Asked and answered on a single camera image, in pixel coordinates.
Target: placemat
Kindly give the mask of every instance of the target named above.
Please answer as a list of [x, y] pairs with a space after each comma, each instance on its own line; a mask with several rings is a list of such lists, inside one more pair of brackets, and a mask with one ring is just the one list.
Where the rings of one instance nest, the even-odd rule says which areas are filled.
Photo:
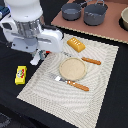
[[85, 62], [87, 74], [77, 81], [90, 90], [85, 92], [50, 78], [49, 73], [60, 75], [59, 64], [68, 58], [62, 53], [50, 53], [17, 98], [76, 127], [95, 128], [118, 47], [76, 37], [86, 46], [85, 50], [77, 53], [66, 43], [72, 37], [76, 36], [64, 34], [63, 51], [101, 61], [101, 65]]

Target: knife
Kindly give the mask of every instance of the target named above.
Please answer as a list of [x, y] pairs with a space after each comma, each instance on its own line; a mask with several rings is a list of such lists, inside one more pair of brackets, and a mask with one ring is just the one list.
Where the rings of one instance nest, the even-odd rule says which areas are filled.
[[55, 75], [55, 74], [53, 74], [53, 73], [50, 73], [50, 78], [52, 78], [52, 79], [54, 79], [54, 80], [56, 80], [56, 81], [65, 82], [65, 83], [67, 83], [67, 84], [69, 84], [69, 85], [71, 85], [71, 86], [74, 86], [74, 87], [76, 87], [76, 88], [79, 88], [79, 89], [81, 89], [81, 90], [89, 91], [89, 88], [88, 88], [88, 87], [83, 86], [83, 85], [78, 84], [78, 83], [75, 83], [75, 82], [70, 81], [70, 80], [65, 80], [65, 79], [61, 78], [60, 76], [57, 76], [57, 75]]
[[[71, 55], [71, 54], [66, 53], [66, 52], [61, 52], [61, 53], [63, 53], [64, 55], [67, 55], [69, 57], [77, 57], [77, 56]], [[90, 62], [90, 63], [97, 64], [97, 65], [101, 65], [101, 62], [97, 61], [97, 60], [93, 60], [93, 59], [89, 59], [89, 58], [85, 58], [85, 57], [82, 57], [80, 59], [82, 59], [83, 61], [86, 61], [86, 62]]]

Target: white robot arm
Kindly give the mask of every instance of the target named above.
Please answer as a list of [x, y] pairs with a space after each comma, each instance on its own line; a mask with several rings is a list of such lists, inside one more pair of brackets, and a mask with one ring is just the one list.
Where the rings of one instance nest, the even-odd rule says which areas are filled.
[[61, 52], [63, 33], [56, 27], [46, 26], [39, 0], [5, 0], [10, 14], [5, 16], [0, 26], [12, 49], [35, 53], [32, 65], [37, 65], [39, 52]]

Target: round plate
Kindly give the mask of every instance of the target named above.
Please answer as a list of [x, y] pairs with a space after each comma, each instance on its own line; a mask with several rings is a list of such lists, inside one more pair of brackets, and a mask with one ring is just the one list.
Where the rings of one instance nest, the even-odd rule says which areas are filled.
[[87, 66], [83, 60], [70, 57], [60, 64], [59, 71], [66, 80], [76, 81], [85, 76]]

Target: fork handle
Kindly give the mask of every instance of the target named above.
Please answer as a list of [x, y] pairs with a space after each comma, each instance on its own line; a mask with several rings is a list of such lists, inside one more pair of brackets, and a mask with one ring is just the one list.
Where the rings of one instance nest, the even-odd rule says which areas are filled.
[[72, 81], [70, 81], [70, 80], [67, 81], [67, 84], [72, 85], [72, 86], [74, 86], [74, 87], [76, 87], [76, 88], [79, 88], [79, 89], [81, 89], [81, 90], [84, 90], [84, 91], [89, 91], [89, 88], [88, 88], [88, 87], [83, 86], [83, 85], [81, 85], [81, 84], [77, 84], [77, 83], [72, 82]]
[[97, 64], [97, 65], [100, 65], [101, 64], [101, 62], [100, 61], [97, 61], [97, 60], [93, 60], [93, 59], [89, 59], [89, 58], [85, 58], [85, 57], [82, 57], [81, 59], [84, 60], [84, 61], [93, 63], [93, 64]]

